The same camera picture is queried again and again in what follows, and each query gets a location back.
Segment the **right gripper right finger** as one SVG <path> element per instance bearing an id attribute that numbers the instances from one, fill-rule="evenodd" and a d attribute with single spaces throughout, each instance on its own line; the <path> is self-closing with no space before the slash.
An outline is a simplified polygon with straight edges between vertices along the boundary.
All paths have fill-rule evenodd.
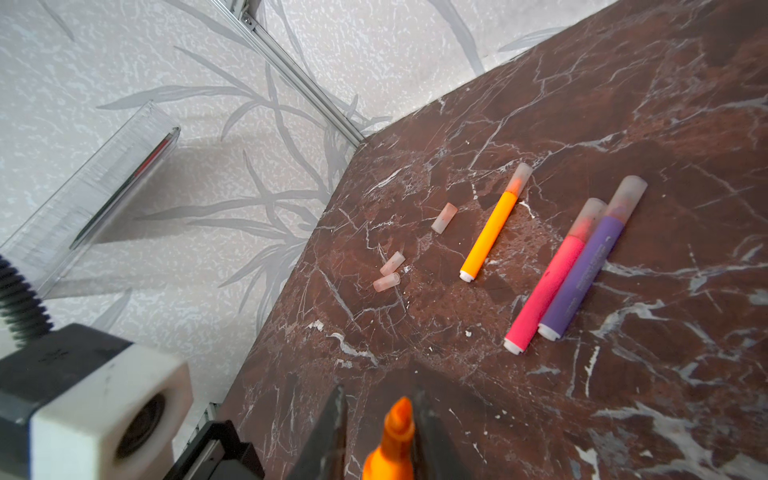
<path id="1" fill-rule="evenodd" d="M 418 386 L 411 395 L 415 436 L 411 460 L 415 479 L 472 479 L 444 423 L 426 391 Z"/>

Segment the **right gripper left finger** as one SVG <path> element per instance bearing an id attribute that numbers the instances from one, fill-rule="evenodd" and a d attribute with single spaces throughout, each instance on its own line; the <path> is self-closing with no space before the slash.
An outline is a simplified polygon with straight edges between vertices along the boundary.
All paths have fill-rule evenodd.
<path id="1" fill-rule="evenodd" d="M 348 404 L 344 387 L 331 391 L 287 479 L 344 478 Z"/>

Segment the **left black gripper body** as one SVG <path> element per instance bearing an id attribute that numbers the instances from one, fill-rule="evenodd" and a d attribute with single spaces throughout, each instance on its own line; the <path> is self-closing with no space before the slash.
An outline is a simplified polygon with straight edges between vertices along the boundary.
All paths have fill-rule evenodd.
<path id="1" fill-rule="evenodd" d="M 207 422 L 164 477 L 165 480 L 264 478 L 265 471 L 254 446 L 240 439 L 230 420 Z"/>

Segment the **orange marker pen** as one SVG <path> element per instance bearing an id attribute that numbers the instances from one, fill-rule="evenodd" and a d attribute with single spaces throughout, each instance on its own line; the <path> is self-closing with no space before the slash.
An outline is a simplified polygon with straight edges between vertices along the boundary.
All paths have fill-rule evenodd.
<path id="1" fill-rule="evenodd" d="M 477 278 L 502 228 L 516 205 L 521 192 L 531 177 L 533 168 L 521 163 L 508 182 L 478 239 L 464 261 L 459 278 L 467 283 Z"/>
<path id="2" fill-rule="evenodd" d="M 414 479 L 411 446 L 416 425 L 408 397 L 400 398 L 385 417 L 382 437 L 363 467 L 363 479 Z"/>

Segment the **pink marker pen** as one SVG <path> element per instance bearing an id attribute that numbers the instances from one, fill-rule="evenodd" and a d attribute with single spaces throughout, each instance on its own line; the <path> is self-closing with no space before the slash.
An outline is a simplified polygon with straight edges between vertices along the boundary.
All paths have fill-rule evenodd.
<path id="1" fill-rule="evenodd" d="M 586 201 L 506 334 L 504 347 L 507 351 L 519 355 L 527 349 L 537 332 L 539 322 L 583 251 L 606 208 L 607 204 L 598 198 L 589 198 Z"/>

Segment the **purple marker pen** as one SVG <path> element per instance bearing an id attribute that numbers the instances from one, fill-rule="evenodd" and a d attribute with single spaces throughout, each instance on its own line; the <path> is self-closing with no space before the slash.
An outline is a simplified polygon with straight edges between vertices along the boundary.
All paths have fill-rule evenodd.
<path id="1" fill-rule="evenodd" d="M 564 336 L 647 187 L 648 183 L 636 175 L 629 175 L 622 180 L 603 217 L 539 322 L 539 335 L 549 341 Z"/>

